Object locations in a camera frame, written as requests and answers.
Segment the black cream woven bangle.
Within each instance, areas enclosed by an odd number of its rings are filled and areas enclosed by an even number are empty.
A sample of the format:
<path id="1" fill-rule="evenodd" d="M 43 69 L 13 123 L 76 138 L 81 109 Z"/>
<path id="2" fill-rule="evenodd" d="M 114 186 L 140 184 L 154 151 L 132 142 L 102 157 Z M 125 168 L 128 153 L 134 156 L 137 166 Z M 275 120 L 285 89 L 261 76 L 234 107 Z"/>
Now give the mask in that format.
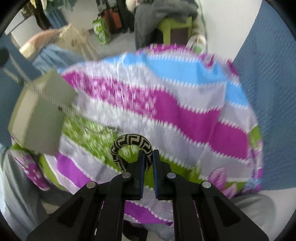
<path id="1" fill-rule="evenodd" d="M 144 152 L 144 170 L 147 172 L 152 165 L 152 145 L 148 139 L 133 133 L 121 135 L 115 139 L 111 146 L 111 155 L 114 163 L 124 172 L 129 163 L 119 155 L 119 150 L 125 146 L 138 146 Z"/>

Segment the grey-green jewelry box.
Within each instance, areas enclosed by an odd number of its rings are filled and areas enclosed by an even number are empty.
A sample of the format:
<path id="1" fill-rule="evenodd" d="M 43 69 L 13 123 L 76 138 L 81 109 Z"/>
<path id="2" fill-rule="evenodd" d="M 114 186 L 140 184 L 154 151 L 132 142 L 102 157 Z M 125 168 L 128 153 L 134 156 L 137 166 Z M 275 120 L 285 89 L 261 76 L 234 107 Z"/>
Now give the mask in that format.
<path id="1" fill-rule="evenodd" d="M 58 153 L 66 107 L 77 96 L 73 87 L 56 71 L 51 70 L 33 80 L 38 93 L 24 87 L 13 109 L 8 130 L 24 149 L 54 156 Z"/>

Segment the colourful floral striped pillow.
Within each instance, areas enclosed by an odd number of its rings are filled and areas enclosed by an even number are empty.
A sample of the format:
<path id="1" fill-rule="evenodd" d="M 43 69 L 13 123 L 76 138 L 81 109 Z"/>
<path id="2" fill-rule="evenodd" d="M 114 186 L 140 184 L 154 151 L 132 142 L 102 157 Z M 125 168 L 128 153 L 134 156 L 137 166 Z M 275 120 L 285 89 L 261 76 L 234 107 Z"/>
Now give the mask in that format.
<path id="1" fill-rule="evenodd" d="M 16 136 L 11 151 L 41 190 L 76 193 L 121 173 L 114 140 L 139 134 L 185 179 L 209 181 L 226 197 L 259 192 L 263 172 L 257 119 L 232 63 L 177 46 L 154 45 L 57 70 L 79 113 L 54 125 L 47 155 Z"/>

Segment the light blue cloth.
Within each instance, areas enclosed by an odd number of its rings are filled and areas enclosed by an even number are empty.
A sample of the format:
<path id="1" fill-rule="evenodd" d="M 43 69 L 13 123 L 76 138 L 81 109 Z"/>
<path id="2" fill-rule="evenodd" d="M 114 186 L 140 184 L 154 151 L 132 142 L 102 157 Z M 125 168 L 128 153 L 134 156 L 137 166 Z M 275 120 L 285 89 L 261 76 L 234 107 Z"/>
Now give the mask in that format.
<path id="1" fill-rule="evenodd" d="M 58 73 L 61 73 L 66 68 L 84 61 L 81 56 L 71 50 L 48 44 L 37 54 L 32 61 L 32 65 L 42 73 L 46 73 L 51 69 L 56 69 Z"/>

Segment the blue quilted bedspread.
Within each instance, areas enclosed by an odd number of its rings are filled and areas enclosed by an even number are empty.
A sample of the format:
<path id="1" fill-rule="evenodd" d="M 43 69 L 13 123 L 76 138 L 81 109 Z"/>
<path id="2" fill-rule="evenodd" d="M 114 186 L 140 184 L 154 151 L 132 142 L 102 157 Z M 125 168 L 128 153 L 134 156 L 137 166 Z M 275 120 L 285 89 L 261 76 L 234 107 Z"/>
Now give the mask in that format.
<path id="1" fill-rule="evenodd" d="M 262 190 L 295 187 L 295 39 L 266 1 L 234 59 L 263 139 Z"/>

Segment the beige tote bag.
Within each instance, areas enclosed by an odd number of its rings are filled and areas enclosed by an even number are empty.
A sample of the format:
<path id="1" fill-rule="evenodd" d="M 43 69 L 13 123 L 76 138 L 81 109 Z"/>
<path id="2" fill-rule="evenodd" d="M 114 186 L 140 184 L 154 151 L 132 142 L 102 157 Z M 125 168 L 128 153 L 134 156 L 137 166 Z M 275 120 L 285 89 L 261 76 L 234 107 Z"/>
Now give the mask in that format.
<path id="1" fill-rule="evenodd" d="M 78 30 L 72 24 L 66 25 L 60 30 L 55 45 L 78 54 L 86 61 L 99 59 L 96 49 L 88 41 L 88 30 Z"/>

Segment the green white carton box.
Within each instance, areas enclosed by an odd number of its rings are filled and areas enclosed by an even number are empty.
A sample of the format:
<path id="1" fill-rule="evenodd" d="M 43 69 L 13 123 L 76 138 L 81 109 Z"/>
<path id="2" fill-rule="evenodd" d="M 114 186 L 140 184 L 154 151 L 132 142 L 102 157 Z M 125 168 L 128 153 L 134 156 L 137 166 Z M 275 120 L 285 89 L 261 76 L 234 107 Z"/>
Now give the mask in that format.
<path id="1" fill-rule="evenodd" d="M 101 45 L 107 45 L 111 42 L 111 32 L 105 18 L 99 16 L 92 23 L 93 31 Z"/>

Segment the green plastic stool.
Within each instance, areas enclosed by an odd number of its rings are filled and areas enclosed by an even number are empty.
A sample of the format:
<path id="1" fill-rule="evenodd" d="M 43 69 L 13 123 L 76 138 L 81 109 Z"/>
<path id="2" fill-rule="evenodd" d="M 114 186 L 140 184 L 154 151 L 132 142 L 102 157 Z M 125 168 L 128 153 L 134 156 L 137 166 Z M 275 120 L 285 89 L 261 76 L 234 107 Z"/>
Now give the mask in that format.
<path id="1" fill-rule="evenodd" d="M 192 17 L 189 16 L 185 23 L 173 18 L 164 18 L 158 24 L 157 29 L 162 33 L 165 45 L 186 45 L 192 36 Z"/>

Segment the grey clothing pile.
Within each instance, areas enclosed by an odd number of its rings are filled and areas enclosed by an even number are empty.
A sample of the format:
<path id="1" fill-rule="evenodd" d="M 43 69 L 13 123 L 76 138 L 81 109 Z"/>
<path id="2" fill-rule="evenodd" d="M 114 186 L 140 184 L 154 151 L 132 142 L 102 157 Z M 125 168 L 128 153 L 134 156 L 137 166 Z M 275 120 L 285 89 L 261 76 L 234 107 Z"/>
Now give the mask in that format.
<path id="1" fill-rule="evenodd" d="M 142 1 L 135 8 L 134 35 L 136 49 L 151 44 L 151 34 L 166 17 L 185 23 L 189 16 L 196 17 L 198 5 L 189 1 Z"/>

